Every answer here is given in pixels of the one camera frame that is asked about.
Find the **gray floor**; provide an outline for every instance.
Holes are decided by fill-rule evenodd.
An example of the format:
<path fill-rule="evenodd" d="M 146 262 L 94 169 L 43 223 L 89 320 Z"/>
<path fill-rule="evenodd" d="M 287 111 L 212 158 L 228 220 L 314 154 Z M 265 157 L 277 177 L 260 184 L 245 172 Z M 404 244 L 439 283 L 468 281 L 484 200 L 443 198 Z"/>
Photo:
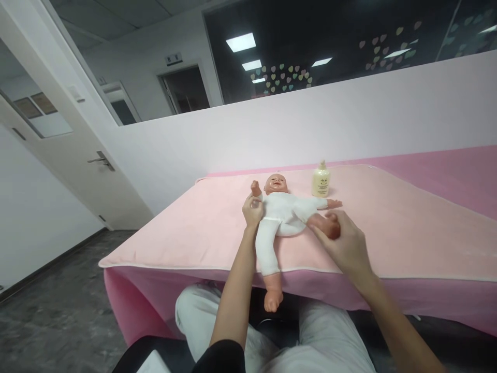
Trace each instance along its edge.
<path fill-rule="evenodd" d="M 112 371 L 126 345 L 97 263 L 133 233 L 103 233 L 0 304 L 1 373 Z M 378 372 L 395 372 L 371 313 L 350 315 Z M 449 372 L 497 371 L 497 338 L 446 320 L 410 320 Z"/>

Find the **yellow lotion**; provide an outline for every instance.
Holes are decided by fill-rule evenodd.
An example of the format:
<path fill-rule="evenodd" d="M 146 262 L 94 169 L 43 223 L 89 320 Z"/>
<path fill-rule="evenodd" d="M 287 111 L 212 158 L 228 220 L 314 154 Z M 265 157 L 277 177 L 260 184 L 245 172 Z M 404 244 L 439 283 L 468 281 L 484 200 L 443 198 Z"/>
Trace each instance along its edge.
<path fill-rule="evenodd" d="M 326 197 L 330 187 L 330 171 L 326 168 L 325 161 L 321 161 L 312 177 L 312 195 L 315 197 Z"/>

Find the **exit sign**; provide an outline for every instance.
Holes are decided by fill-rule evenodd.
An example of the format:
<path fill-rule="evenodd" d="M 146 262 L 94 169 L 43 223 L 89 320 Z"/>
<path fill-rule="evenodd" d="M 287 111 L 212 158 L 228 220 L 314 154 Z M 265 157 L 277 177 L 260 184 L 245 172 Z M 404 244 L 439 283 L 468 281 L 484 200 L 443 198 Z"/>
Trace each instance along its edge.
<path fill-rule="evenodd" d="M 169 56 L 166 57 L 167 66 L 175 65 L 180 62 L 183 62 L 181 53 L 170 54 Z"/>

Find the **doll head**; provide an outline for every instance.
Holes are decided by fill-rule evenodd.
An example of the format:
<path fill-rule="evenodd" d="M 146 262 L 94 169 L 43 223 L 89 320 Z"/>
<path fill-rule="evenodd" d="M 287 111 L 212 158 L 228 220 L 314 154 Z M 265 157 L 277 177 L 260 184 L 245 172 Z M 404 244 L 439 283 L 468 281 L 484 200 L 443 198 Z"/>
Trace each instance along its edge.
<path fill-rule="evenodd" d="M 286 184 L 285 177 L 280 174 L 271 175 L 266 181 L 264 191 L 267 195 L 270 195 L 272 192 L 288 193 L 288 186 Z"/>

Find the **door handle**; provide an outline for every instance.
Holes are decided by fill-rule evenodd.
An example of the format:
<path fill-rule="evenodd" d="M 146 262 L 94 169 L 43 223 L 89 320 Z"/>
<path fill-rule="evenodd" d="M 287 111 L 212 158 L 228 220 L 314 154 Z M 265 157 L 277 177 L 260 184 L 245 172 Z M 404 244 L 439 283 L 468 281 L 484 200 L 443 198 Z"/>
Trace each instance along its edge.
<path fill-rule="evenodd" d="M 112 172 L 115 171 L 115 168 L 110 164 L 109 160 L 107 159 L 107 157 L 105 157 L 104 153 L 101 152 L 100 150 L 97 151 L 97 154 L 100 158 L 97 158 L 97 159 L 94 159 L 94 160 L 90 160 L 90 161 L 87 161 L 88 163 L 93 163 L 93 162 L 103 162 L 104 165 L 106 165 L 109 170 L 111 170 Z"/>

